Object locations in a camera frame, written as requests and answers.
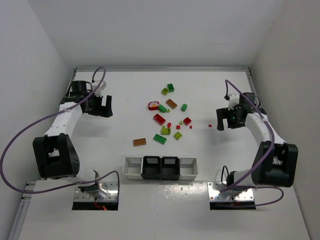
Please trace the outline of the red round decorated brick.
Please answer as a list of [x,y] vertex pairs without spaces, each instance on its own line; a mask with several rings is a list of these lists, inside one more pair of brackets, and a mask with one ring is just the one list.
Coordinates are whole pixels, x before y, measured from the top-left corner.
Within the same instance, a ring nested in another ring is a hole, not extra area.
[[148,109],[150,111],[155,111],[159,109],[160,103],[158,101],[151,101],[148,103]]

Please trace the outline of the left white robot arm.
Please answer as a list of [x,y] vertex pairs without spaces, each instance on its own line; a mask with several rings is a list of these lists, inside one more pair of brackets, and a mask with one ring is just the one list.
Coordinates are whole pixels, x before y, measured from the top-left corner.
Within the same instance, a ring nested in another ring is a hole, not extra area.
[[79,159],[71,141],[76,123],[83,114],[109,118],[112,112],[112,97],[103,97],[106,82],[98,84],[77,80],[71,83],[71,92],[59,104],[61,112],[42,137],[36,137],[32,146],[39,175],[43,179],[63,179],[78,183],[83,193],[94,195],[100,184],[95,180],[99,174],[86,168]]

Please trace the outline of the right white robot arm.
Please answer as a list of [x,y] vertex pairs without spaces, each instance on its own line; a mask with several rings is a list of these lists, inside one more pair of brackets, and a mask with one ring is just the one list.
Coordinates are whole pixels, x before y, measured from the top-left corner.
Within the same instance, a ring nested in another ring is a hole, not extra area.
[[226,187],[290,188],[295,179],[298,147],[287,143],[277,134],[266,111],[255,104],[254,93],[231,93],[224,98],[228,101],[228,107],[216,110],[217,130],[225,129],[223,120],[227,121],[229,129],[246,127],[258,146],[251,169],[230,172],[226,178]]

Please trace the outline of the red square brick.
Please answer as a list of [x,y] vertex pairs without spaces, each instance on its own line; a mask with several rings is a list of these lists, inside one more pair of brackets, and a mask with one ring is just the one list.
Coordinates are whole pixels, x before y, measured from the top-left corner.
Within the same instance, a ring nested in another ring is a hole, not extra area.
[[184,120],[183,120],[183,123],[188,126],[190,123],[192,122],[192,120],[189,118],[189,117],[186,117]]

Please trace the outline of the red long brick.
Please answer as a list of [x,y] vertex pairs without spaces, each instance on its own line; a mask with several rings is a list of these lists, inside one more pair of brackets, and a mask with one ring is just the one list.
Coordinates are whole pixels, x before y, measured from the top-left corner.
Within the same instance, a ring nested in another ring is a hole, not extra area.
[[161,115],[159,115],[158,113],[153,116],[153,119],[154,119],[158,124],[160,124],[161,126],[164,125],[165,122],[166,122],[166,120],[165,120]]

